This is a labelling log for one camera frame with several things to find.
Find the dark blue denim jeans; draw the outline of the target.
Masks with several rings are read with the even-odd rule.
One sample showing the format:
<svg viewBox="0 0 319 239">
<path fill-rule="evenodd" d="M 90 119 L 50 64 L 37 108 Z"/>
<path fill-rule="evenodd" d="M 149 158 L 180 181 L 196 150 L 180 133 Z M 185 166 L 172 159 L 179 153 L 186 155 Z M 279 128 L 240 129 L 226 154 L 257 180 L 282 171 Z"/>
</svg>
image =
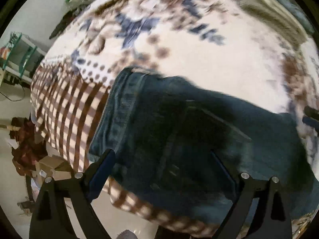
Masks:
<svg viewBox="0 0 319 239">
<path fill-rule="evenodd" d="M 292 218 L 314 211 L 318 180 L 288 113 L 271 113 L 181 77 L 126 68 L 116 78 L 88 155 L 112 149 L 112 177 L 177 216 L 221 223 L 238 176 L 279 178 Z"/>
</svg>

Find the cardboard box on floor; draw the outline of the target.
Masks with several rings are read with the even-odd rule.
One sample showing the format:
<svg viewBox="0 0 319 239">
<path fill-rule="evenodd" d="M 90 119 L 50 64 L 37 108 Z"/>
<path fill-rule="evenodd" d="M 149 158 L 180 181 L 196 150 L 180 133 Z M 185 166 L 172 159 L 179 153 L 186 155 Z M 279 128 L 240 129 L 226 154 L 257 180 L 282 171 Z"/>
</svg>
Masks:
<svg viewBox="0 0 319 239">
<path fill-rule="evenodd" d="M 70 164 L 56 155 L 42 158 L 36 163 L 36 171 L 38 177 L 42 180 L 52 177 L 56 181 L 71 179 L 74 173 Z"/>
</svg>

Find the red patterned cloth on floor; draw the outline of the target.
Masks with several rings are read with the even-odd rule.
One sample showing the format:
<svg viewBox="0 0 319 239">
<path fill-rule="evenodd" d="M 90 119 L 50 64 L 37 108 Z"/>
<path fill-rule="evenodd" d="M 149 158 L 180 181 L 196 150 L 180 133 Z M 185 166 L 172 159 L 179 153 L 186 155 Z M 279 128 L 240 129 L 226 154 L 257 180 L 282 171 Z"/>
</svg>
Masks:
<svg viewBox="0 0 319 239">
<path fill-rule="evenodd" d="M 12 163 L 20 176 L 33 177 L 36 171 L 36 163 L 48 155 L 45 141 L 39 141 L 35 134 L 35 125 L 27 118 L 13 118 L 11 124 L 19 127 L 18 131 L 10 131 L 11 139 L 14 139 L 18 147 L 12 149 Z"/>
</svg>

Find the folded beige pants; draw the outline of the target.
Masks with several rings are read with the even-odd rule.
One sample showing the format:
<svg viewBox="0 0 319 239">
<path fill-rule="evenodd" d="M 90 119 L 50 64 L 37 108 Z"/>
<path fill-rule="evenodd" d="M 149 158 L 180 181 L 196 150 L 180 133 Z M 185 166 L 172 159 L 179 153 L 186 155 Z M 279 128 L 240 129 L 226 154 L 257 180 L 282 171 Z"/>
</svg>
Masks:
<svg viewBox="0 0 319 239">
<path fill-rule="evenodd" d="M 308 39 L 304 27 L 276 0 L 239 0 L 239 6 L 274 29 L 294 48 L 299 48 Z"/>
</svg>

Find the floral bed blanket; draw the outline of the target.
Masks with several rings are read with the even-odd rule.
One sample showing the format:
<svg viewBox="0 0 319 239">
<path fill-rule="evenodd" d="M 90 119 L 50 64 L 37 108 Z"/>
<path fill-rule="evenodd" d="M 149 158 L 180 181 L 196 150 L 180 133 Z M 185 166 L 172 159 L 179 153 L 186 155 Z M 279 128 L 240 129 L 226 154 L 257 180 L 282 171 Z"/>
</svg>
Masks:
<svg viewBox="0 0 319 239">
<path fill-rule="evenodd" d="M 318 110 L 318 48 L 307 35 L 294 48 L 239 0 L 95 0 L 55 40 L 33 76 L 36 132 L 74 171 L 86 171 L 100 159 L 91 161 L 88 151 L 116 78 L 126 68 L 140 69 L 290 114 L 318 180 L 318 131 L 302 122 L 306 106 Z M 111 173 L 103 190 L 118 209 L 191 237 L 211 236 L 222 223 L 157 208 Z M 317 211 L 318 205 L 290 216 L 292 238 Z"/>
</svg>

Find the green white storage rack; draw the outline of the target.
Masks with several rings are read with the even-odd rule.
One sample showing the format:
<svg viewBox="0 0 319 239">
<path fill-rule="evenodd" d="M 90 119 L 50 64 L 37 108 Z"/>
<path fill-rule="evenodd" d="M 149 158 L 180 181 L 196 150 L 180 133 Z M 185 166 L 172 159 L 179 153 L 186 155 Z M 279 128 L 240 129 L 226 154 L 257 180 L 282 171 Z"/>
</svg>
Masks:
<svg viewBox="0 0 319 239">
<path fill-rule="evenodd" d="M 1 70 L 31 84 L 33 75 L 45 55 L 46 52 L 27 35 L 12 32 L 7 44 L 1 48 Z"/>
</svg>

